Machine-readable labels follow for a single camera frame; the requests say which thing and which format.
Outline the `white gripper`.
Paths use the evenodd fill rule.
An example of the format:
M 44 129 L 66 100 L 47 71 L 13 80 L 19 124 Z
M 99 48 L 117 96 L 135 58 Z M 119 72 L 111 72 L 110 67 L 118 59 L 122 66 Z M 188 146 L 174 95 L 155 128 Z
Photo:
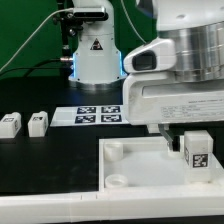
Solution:
M 168 124 L 224 121 L 224 77 L 177 82 L 170 72 L 130 74 L 123 84 L 123 105 L 130 124 L 159 124 L 168 149 L 177 153 L 181 135 Z

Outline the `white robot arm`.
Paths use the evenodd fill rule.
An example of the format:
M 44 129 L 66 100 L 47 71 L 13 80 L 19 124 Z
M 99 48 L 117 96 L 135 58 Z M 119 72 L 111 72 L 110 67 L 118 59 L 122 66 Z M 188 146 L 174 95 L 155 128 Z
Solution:
M 224 0 L 136 0 L 157 37 L 122 57 L 109 0 L 72 0 L 83 28 L 69 77 L 83 87 L 122 80 L 126 120 L 156 125 L 224 120 Z

